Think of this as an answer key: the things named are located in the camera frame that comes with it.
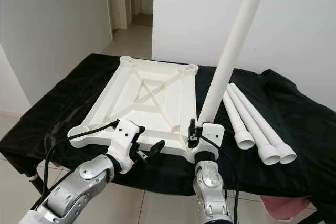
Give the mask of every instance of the white plastic pipe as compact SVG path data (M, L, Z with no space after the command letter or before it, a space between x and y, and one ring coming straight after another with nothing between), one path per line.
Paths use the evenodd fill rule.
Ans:
M243 150L252 148L254 145L254 139L246 130L245 125L226 90L223 95L223 102L235 132L237 146Z
M231 83L233 91L236 93L240 101L243 103L249 114L258 124L261 131L264 133L268 141L273 145L278 153L280 154L280 163L288 164L296 159L296 153L293 149L283 142L280 136L274 131L274 129L268 124L268 122L263 118L259 111L252 105L252 103L246 98L246 96L240 91L240 89Z
M245 123L248 131L253 136L253 139L258 147L258 154L261 161L265 165L273 165L280 161L280 155L277 149L271 145L265 135L262 133L261 129L258 127L257 123L253 120L252 116L248 113L247 109L244 107L236 93L232 90L231 86L227 86L227 92L230 95L241 119Z
M197 126L199 127L204 122L212 123L215 119L225 88L233 72L234 64L243 46L259 2L260 0L243 0L240 5L198 118Z

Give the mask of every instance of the table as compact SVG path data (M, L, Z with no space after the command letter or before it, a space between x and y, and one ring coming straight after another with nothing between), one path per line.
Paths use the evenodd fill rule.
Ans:
M70 128L90 111L119 66L119 57L90 54L39 100L0 142L0 152L28 177ZM200 66L195 77L197 115L201 111L215 67ZM288 165L264 165L255 147L240 150L223 103L215 123L225 128L222 148L236 164L240 189L253 194L309 197L317 212L303 223L336 220L336 113L300 93L296 85L272 70L256 74L235 69L236 83L275 131L297 153ZM66 168L105 153L106 146L74 148L60 145L51 160ZM218 168L228 189L234 189L229 162L220 156ZM184 158L160 154L150 165L136 164L114 183L163 194L193 195L194 166Z

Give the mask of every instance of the tiled floor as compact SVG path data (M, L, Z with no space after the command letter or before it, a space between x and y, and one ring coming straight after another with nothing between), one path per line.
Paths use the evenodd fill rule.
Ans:
M113 42L108 44L102 54L133 58L151 59L152 27L132 24L127 30L113 32Z
M16 118L0 116L0 138L17 122ZM38 167L43 172L43 163ZM50 165L49 186L66 174L63 167ZM228 206L233 213L234 194L228 192ZM18 223L25 212L39 197L36 189L24 175L0 157L0 223ZM277 223L266 213L257 195L240 192L238 221L240 223ZM116 184L108 185L94 198L76 220L76 224L122 223L197 223L195 196L155 194ZM315 211L313 205L296 216L290 223L297 223Z

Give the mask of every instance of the pink object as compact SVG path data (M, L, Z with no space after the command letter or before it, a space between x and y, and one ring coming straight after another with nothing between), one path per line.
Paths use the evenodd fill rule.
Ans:
M301 213L310 204L306 198L288 198L260 195L268 214L275 220L288 220Z

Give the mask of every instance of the baseboard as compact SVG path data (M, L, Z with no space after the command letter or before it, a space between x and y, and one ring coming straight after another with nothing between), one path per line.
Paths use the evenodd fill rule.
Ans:
M0 115L10 116L12 118L20 118L21 116L23 116L23 113L8 111L8 110L0 110Z

